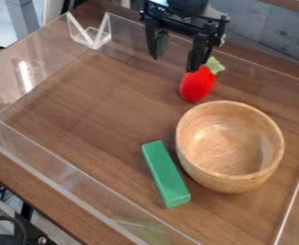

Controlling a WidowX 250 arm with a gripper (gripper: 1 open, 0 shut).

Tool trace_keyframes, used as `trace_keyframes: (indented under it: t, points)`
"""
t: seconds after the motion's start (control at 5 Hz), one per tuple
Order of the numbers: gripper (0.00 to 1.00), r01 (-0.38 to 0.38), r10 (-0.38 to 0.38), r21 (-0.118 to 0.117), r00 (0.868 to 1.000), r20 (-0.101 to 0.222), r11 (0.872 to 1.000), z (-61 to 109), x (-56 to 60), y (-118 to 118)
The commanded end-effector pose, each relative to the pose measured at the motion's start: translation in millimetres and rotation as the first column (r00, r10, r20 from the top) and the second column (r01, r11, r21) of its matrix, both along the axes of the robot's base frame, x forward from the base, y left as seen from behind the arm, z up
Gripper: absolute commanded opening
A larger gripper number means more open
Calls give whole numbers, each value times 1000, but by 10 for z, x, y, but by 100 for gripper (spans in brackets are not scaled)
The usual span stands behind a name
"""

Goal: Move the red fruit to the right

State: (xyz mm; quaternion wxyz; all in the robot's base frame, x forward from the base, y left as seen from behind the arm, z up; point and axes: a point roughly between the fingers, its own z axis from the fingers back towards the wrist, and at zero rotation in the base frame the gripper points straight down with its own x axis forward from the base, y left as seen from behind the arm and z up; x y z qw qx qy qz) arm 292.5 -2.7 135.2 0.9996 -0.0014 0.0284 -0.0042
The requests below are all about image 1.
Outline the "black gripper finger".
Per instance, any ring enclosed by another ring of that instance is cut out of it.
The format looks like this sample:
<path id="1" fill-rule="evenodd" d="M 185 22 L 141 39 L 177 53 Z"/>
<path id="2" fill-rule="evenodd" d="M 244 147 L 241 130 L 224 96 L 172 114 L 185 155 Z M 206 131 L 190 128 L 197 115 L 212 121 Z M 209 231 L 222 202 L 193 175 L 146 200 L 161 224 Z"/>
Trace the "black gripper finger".
<path id="1" fill-rule="evenodd" d="M 213 47 L 212 37 L 208 34 L 197 33 L 193 36 L 193 45 L 188 53 L 186 71 L 194 72 L 206 62 Z"/>
<path id="2" fill-rule="evenodd" d="M 165 52 L 169 35 L 166 29 L 164 29 L 154 19 L 145 20 L 145 38 L 148 53 L 153 59 L 158 59 Z"/>

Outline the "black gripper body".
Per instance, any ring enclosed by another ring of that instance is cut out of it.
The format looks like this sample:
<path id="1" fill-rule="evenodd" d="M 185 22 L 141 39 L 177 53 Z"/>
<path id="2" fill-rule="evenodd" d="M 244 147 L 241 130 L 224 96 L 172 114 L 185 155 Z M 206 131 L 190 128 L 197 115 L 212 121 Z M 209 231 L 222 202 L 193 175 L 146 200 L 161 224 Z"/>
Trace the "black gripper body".
<path id="1" fill-rule="evenodd" d="M 209 0 L 142 0 L 138 14 L 148 39 L 173 31 L 188 36 L 202 33 L 213 39 L 213 46 L 224 43 L 229 16 L 210 6 Z"/>

